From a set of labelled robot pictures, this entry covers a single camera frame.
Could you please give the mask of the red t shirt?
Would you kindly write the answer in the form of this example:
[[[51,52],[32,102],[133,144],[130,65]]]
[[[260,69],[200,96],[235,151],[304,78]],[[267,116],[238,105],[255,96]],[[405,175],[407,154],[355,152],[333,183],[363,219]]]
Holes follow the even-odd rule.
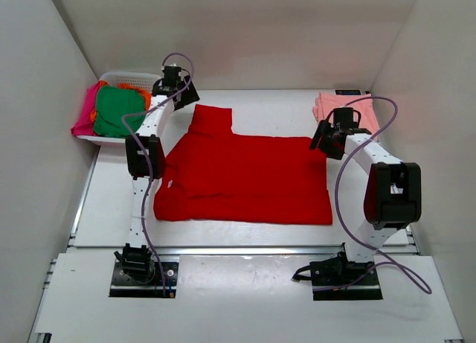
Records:
[[[331,225],[327,158],[307,137],[239,135],[231,109],[197,105],[166,157],[157,220]]]

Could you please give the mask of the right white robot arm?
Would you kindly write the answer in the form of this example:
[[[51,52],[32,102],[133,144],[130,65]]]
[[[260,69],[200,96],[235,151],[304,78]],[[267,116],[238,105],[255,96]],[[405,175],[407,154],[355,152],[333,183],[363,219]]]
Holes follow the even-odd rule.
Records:
[[[352,283],[360,266],[373,262],[373,256],[397,231],[416,222],[422,212],[421,169],[391,155],[369,130],[361,128],[361,113],[341,107],[319,122],[310,149],[319,149],[328,158],[344,162],[335,181],[335,211],[341,227],[350,238],[343,244],[344,257],[333,266],[341,283]],[[352,232],[344,222],[339,190],[346,166],[354,161],[367,174],[364,193],[364,221]]]

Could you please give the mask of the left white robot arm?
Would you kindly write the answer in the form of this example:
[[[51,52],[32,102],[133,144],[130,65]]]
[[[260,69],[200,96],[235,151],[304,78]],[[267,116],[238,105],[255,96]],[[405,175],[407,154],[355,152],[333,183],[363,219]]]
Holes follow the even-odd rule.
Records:
[[[162,76],[152,86],[148,110],[124,115],[129,131],[125,140],[126,163],[132,177],[133,201],[129,236],[122,252],[116,252],[120,270],[138,285],[165,285],[160,257],[147,232],[152,216],[153,192],[165,171],[161,136],[171,114],[199,100],[193,72],[176,64],[163,65]]]

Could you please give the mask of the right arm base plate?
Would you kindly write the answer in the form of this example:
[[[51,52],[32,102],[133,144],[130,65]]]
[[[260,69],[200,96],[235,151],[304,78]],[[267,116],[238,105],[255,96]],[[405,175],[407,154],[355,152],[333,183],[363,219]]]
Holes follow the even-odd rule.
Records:
[[[349,261],[343,252],[311,261],[296,270],[294,282],[312,284],[313,301],[380,301],[383,299],[375,263]]]

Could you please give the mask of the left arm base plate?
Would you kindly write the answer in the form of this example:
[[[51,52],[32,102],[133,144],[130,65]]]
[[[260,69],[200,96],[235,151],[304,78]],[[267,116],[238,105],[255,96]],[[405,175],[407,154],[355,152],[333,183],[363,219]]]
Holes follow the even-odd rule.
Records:
[[[161,276],[155,258],[150,260],[153,268],[148,272],[137,270],[122,260],[122,255],[115,252],[115,264],[109,287],[111,298],[175,298],[179,277],[179,260],[166,259],[161,262],[164,278]]]

